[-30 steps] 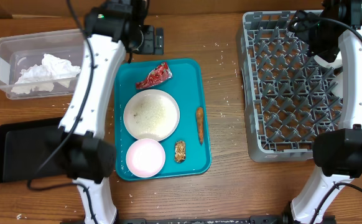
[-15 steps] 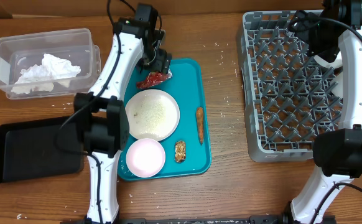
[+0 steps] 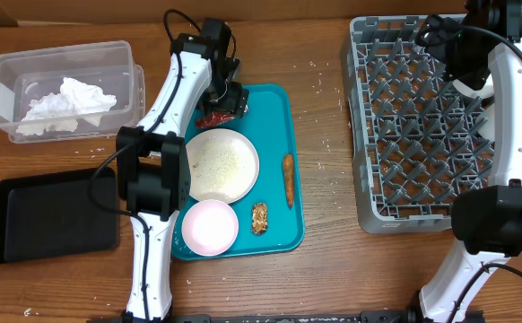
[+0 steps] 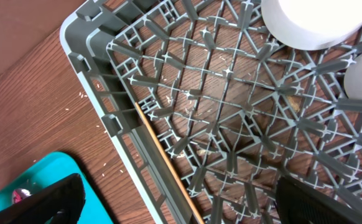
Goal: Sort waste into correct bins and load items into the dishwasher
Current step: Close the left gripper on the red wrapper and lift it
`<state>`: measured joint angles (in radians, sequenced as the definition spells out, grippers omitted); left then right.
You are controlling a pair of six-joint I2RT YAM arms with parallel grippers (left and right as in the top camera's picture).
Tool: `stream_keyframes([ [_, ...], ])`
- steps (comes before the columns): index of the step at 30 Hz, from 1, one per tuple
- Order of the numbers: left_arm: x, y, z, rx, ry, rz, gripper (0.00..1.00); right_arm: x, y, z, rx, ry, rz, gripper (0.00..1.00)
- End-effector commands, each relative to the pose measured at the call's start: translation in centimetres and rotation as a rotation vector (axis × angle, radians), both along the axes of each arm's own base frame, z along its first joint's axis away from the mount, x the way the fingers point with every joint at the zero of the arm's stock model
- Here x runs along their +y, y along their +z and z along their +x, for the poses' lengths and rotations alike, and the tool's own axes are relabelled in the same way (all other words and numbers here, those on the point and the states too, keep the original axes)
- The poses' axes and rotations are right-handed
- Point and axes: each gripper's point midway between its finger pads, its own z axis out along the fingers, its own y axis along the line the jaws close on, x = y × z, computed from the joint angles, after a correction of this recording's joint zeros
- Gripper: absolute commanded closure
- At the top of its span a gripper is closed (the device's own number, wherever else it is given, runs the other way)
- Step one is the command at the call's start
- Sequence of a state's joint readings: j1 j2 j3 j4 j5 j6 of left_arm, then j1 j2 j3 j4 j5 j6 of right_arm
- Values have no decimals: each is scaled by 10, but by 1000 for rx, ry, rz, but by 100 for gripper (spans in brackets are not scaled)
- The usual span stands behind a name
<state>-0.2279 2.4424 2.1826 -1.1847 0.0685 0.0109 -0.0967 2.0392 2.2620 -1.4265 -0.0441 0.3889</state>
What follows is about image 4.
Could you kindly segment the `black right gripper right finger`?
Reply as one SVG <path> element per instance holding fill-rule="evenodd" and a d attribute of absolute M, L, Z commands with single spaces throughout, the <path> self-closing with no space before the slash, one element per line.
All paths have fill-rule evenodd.
<path fill-rule="evenodd" d="M 277 181 L 276 209 L 282 223 L 362 223 L 362 213 L 292 178 Z"/>

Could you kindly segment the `white bowl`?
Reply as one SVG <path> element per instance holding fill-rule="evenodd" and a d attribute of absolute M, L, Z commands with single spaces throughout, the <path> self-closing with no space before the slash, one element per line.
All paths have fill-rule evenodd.
<path fill-rule="evenodd" d="M 269 32 L 299 50 L 320 50 L 343 42 L 362 26 L 362 0 L 262 0 Z"/>

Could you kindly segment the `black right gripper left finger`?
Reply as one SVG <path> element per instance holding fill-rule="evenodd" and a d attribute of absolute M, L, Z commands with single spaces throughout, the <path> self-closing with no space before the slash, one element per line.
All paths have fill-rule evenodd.
<path fill-rule="evenodd" d="M 76 224 L 85 202 L 81 175 L 74 173 L 0 211 L 0 224 Z"/>

